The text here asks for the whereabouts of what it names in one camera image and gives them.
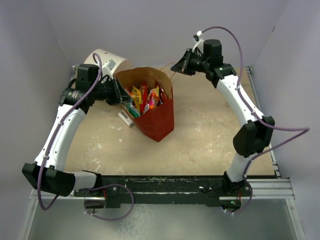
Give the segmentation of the colourful candy packet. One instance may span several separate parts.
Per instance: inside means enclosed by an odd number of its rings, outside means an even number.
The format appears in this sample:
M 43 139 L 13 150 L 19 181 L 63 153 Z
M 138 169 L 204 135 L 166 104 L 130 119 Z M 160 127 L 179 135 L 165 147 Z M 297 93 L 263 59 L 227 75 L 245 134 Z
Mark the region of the colourful candy packet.
M 157 86 L 149 91 L 143 113 L 154 110 L 160 100 L 160 87 Z

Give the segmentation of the red paper bag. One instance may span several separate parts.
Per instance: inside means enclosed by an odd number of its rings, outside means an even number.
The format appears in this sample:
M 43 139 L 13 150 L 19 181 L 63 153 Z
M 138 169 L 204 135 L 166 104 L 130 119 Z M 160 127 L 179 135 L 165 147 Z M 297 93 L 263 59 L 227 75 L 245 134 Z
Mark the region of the red paper bag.
M 174 130 L 174 95 L 171 78 L 160 69 L 152 67 L 137 67 L 120 71 L 115 74 L 119 83 L 126 89 L 131 90 L 133 86 L 138 87 L 145 82 L 149 89 L 159 84 L 164 91 L 166 100 L 155 109 L 148 110 L 141 116 L 133 116 L 127 107 L 123 107 L 129 119 L 136 127 L 150 139 L 160 142 Z

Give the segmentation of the teal candy packet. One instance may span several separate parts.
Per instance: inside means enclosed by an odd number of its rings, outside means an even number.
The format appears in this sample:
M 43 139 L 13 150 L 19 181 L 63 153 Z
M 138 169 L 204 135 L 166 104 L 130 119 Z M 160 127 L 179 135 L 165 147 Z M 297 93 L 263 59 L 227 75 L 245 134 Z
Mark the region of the teal candy packet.
M 130 103 L 125 103 L 124 104 L 126 110 L 134 117 L 134 118 L 138 118 L 140 117 L 140 112 L 136 109 L 136 107 L 133 105 L 132 102 Z

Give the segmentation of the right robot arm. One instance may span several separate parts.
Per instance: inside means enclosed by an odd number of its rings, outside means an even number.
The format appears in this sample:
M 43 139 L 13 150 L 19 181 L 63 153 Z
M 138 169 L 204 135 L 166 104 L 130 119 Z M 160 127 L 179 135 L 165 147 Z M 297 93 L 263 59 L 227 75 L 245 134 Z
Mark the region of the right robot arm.
M 245 184 L 251 161 L 269 146 L 275 121 L 255 106 L 238 83 L 234 68 L 224 63 L 221 42 L 218 39 L 207 39 L 202 44 L 203 53 L 188 48 L 183 57 L 171 67 L 171 71 L 188 76 L 197 72 L 204 73 L 206 79 L 226 98 L 238 119 L 240 129 L 232 140 L 235 155 L 222 181 L 223 192 L 233 196 Z

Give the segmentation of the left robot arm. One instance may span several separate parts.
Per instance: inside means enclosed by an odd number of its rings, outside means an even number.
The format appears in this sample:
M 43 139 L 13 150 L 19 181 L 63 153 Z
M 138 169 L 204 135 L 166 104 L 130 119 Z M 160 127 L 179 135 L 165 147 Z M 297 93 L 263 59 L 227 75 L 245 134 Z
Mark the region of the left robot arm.
M 99 69 L 96 64 L 80 64 L 60 95 L 57 116 L 39 155 L 25 163 L 22 174 L 35 190 L 66 197 L 85 189 L 91 196 L 103 191 L 101 175 L 90 171 L 66 172 L 67 155 L 80 123 L 96 101 L 110 106 L 131 102 L 115 74 L 120 66 L 109 60 Z

